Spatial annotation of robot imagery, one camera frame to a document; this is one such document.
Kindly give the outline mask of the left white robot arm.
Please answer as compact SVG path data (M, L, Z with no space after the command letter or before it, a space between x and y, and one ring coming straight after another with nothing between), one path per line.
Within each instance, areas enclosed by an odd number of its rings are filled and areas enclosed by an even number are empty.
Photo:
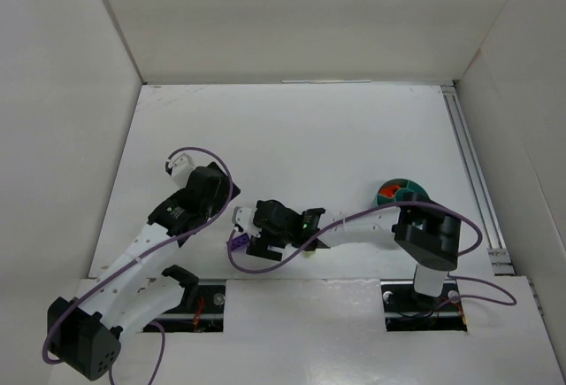
M47 312L42 359L66 364L90 381L111 372L122 343L198 287L197 277L172 264L188 238L213 224L240 193L227 165L194 166L182 154L165 170L178 183L148 216L140 233L85 294L57 298Z

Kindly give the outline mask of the orange curved lego piece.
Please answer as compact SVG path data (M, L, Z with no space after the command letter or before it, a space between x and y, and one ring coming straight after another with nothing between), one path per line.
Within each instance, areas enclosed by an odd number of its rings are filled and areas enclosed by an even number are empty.
M402 187L400 185L394 184L394 185L388 185L388 186L382 186L379 189L378 195L380 197L386 198L386 199L394 199L395 194L401 189Z

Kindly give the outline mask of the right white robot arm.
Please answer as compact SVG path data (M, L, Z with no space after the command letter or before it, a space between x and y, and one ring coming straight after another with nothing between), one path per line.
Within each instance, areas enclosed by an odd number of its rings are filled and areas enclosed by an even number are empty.
M303 251L344 244L396 244L417 263L413 289L439 297L458 264L462 221L427 196L411 193L366 212L339 214L324 208L295 212L276 200L234 210L233 223L250 236L247 253L280 261L288 245Z

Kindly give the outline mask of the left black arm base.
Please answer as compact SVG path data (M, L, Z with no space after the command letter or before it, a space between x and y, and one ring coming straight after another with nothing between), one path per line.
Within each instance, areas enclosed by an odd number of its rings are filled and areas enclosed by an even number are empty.
M203 334L224 330L226 281L201 281L180 266L170 266L162 275L183 289L180 302L154 319L165 332Z

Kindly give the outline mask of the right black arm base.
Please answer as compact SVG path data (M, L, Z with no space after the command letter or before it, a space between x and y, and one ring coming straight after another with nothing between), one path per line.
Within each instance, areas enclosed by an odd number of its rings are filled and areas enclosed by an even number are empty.
M382 281L380 286L387 332L467 331L462 305L449 302L459 295L453 281L438 297L418 294L410 281Z

